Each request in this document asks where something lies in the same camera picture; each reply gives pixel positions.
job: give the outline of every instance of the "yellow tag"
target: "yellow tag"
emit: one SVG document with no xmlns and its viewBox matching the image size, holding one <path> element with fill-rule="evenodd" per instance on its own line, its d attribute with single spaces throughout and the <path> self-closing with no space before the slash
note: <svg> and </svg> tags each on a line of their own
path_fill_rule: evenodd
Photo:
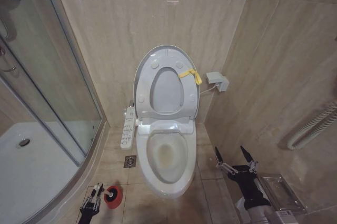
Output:
<svg viewBox="0 0 337 224">
<path fill-rule="evenodd" d="M 179 76 L 179 78 L 183 78 L 183 77 L 187 76 L 188 74 L 192 74 L 194 76 L 195 83 L 197 85 L 200 85 L 202 83 L 201 77 L 200 77 L 199 73 L 196 72 L 195 69 L 189 69 L 189 70 L 185 71 L 184 73 L 180 73 L 178 76 Z"/>
</svg>

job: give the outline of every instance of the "robotic claw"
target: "robotic claw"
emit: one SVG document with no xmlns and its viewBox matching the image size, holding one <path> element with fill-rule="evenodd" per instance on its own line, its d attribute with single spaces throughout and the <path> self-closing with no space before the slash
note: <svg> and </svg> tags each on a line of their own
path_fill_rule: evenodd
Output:
<svg viewBox="0 0 337 224">
<path fill-rule="evenodd" d="M 86 198 L 83 205 L 80 208 L 80 212 L 82 214 L 80 221 L 78 224 L 89 224 L 91 219 L 94 215 L 98 214 L 100 212 L 100 206 L 101 206 L 101 195 L 104 191 L 103 184 L 101 186 L 96 185 L 91 192 L 91 195 Z M 93 203 L 93 198 L 96 195 L 96 201 Z"/>
<path fill-rule="evenodd" d="M 259 162 L 254 161 L 251 154 L 242 146 L 240 148 L 248 165 L 230 166 L 226 164 L 219 150 L 215 148 L 216 167 L 227 172 L 228 178 L 239 185 L 245 200 L 244 208 L 251 218 L 250 223 L 298 224 L 291 211 L 274 211 L 269 200 L 263 197 L 255 183 Z"/>
</svg>

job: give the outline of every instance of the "remote control panel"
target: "remote control panel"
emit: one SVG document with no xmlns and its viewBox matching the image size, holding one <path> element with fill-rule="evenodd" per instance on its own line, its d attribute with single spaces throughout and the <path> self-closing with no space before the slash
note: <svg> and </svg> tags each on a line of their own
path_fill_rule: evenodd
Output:
<svg viewBox="0 0 337 224">
<path fill-rule="evenodd" d="M 121 149 L 131 149 L 136 121 L 135 107 L 128 107 L 121 139 Z"/>
</svg>

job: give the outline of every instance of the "tile floor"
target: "tile floor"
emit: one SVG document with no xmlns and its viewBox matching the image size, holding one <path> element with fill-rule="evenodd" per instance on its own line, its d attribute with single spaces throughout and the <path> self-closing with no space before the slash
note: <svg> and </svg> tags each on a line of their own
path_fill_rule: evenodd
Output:
<svg viewBox="0 0 337 224">
<path fill-rule="evenodd" d="M 78 223 L 79 208 L 97 183 L 103 183 L 105 188 L 121 185 L 123 201 L 113 210 L 102 201 L 100 212 L 92 218 L 92 224 L 239 223 L 222 173 L 215 168 L 213 147 L 203 124 L 196 127 L 194 181 L 183 196 L 174 200 L 161 199 L 150 191 L 144 183 L 138 160 L 135 168 L 123 168 L 124 157 L 137 155 L 137 150 L 135 144 L 132 150 L 120 149 L 121 133 L 122 128 L 110 129 L 101 162 L 87 191 L 57 224 Z"/>
</svg>

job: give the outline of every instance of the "white toilet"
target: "white toilet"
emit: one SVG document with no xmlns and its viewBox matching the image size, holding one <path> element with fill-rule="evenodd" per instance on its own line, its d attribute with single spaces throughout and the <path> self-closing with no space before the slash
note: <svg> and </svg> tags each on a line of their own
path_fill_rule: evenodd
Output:
<svg viewBox="0 0 337 224">
<path fill-rule="evenodd" d="M 199 86 L 187 54 L 172 45 L 149 51 L 134 80 L 137 153 L 145 181 L 163 198 L 181 196 L 192 182 Z"/>
</svg>

